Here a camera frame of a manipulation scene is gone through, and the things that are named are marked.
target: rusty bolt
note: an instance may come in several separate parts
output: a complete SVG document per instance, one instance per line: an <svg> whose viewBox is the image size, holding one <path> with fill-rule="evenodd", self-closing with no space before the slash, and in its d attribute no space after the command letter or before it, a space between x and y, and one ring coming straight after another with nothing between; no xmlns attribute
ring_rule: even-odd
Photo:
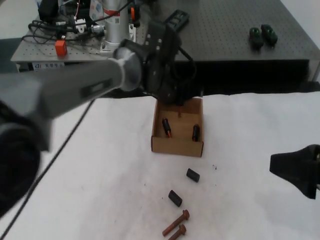
<svg viewBox="0 0 320 240"><path fill-rule="evenodd" d="M165 237L167 236L173 229L175 229L176 226L178 226L180 223L182 223L184 220L188 220L190 217L190 214L188 210L183 210L182 215L177 218L170 226L168 226L163 232L162 235Z"/></svg>
<svg viewBox="0 0 320 240"><path fill-rule="evenodd" d="M181 235L185 235L187 229L185 227L185 225L181 224L179 225L179 230L175 232L175 234L173 234L169 240L176 240L178 237L180 237Z"/></svg>

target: cardboard box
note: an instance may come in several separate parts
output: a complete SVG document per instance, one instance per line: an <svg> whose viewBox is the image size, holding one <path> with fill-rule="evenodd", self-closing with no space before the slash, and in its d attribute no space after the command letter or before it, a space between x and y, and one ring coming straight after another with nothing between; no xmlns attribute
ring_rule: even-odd
<svg viewBox="0 0 320 240"><path fill-rule="evenodd" d="M181 108L156 102L151 150L155 153L176 154L182 156L201 157L204 148L204 113L202 98L192 98ZM167 118L171 128L172 138L168 138L162 125L162 119ZM194 125L200 126L198 141L192 141Z"/></svg>

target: black rubber cylinder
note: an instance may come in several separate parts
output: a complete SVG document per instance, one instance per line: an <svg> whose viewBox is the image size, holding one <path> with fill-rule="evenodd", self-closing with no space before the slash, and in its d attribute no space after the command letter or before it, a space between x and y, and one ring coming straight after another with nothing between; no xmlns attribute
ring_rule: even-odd
<svg viewBox="0 0 320 240"><path fill-rule="evenodd" d="M188 178L192 179L193 181L195 181L196 183L199 182L200 175L198 173L196 173L195 171L193 171L192 169L190 169L190 168L186 172L186 176Z"/></svg>
<svg viewBox="0 0 320 240"><path fill-rule="evenodd" d="M178 207L181 206L181 204L182 204L182 199L181 199L181 197L179 197L178 194L176 194L173 190L171 190L171 191L169 192L169 198L170 198L170 200L171 200L175 205L177 205Z"/></svg>
<svg viewBox="0 0 320 240"><path fill-rule="evenodd" d="M200 127L198 124L193 126L192 141L198 142L200 136Z"/></svg>
<svg viewBox="0 0 320 240"><path fill-rule="evenodd" d="M162 125L163 125L163 129L164 129L164 132L166 135L171 133L171 128L170 128L169 121L167 118L162 119Z"/></svg>

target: bolt head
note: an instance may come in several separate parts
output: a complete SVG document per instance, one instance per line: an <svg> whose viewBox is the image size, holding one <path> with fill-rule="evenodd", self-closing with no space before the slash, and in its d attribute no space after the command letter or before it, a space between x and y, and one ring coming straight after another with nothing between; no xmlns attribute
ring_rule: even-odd
<svg viewBox="0 0 320 240"><path fill-rule="evenodd" d="M181 231L182 235L185 235L187 229L184 224L179 225L179 230Z"/></svg>
<svg viewBox="0 0 320 240"><path fill-rule="evenodd" d="M189 219L190 214L189 214L189 211L188 211L188 210L183 210L183 211L182 211L182 214L184 215L185 220L188 220L188 219Z"/></svg>

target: orange block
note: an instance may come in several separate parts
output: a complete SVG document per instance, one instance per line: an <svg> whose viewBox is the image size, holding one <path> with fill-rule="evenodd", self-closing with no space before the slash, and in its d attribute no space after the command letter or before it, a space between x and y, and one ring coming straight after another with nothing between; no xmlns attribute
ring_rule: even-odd
<svg viewBox="0 0 320 240"><path fill-rule="evenodd" d="M65 56L67 54L67 44L65 40L57 40L54 46L58 56Z"/></svg>

